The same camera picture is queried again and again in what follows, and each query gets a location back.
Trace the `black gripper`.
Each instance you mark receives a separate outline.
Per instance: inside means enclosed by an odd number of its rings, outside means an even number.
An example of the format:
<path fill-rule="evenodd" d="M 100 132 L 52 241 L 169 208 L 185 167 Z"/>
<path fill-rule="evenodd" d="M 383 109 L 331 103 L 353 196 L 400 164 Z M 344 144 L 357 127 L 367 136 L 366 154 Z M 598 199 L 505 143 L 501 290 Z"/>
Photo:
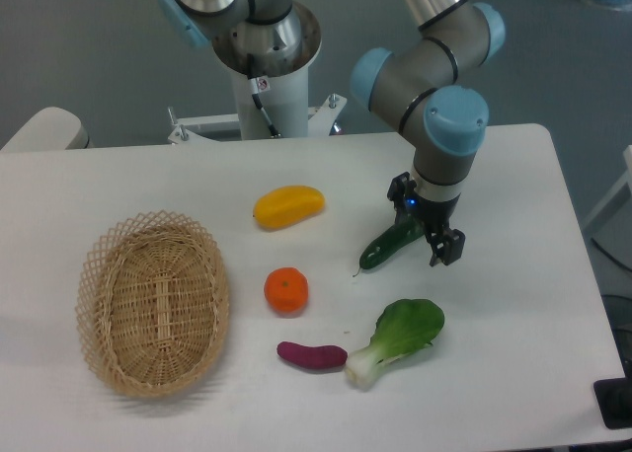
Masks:
<path fill-rule="evenodd" d="M 430 266 L 450 265 L 462 256 L 465 234 L 450 227 L 450 217 L 458 200 L 459 195 L 448 201 L 432 201 L 412 195 L 408 197 L 409 214 L 404 211 L 396 213 L 393 229 L 397 234 L 415 232 L 416 220 L 423 227 L 432 249 Z"/>

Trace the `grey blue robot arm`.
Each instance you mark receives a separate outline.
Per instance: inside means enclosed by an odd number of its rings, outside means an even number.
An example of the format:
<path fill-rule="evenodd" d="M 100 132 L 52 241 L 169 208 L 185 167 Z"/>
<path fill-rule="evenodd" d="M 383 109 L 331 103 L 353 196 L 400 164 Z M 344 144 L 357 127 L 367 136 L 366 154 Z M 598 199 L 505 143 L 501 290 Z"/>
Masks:
<path fill-rule="evenodd" d="M 486 101 L 462 88 L 461 73 L 487 62 L 504 44 L 502 17 L 469 0 L 404 0 L 420 41 L 402 54 L 375 48 L 356 63 L 351 92 L 415 149 L 412 168 L 387 196 L 397 224 L 414 219 L 432 264 L 452 264 L 464 234 L 450 225 L 489 121 Z M 230 73 L 245 140 L 305 137 L 316 130 L 308 111 L 308 70 L 322 35 L 296 0 L 158 0 L 190 46 L 210 45 Z"/>

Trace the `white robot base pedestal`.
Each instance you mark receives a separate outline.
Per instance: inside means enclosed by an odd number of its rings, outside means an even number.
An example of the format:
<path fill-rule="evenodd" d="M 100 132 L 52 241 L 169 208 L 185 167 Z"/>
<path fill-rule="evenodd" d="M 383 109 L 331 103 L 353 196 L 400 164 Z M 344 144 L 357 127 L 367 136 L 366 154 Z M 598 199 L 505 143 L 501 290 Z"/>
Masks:
<path fill-rule="evenodd" d="M 188 25 L 186 39 L 195 46 L 212 46 L 230 77 L 236 112 L 178 118 L 168 109 L 172 143 L 221 140 L 228 131 L 238 131 L 243 140 L 341 132 L 338 117 L 347 98 L 332 93 L 321 105 L 309 105 L 309 67 L 320 52 L 322 34 L 303 5 L 294 2 L 275 23 L 242 22 L 211 40 Z"/>

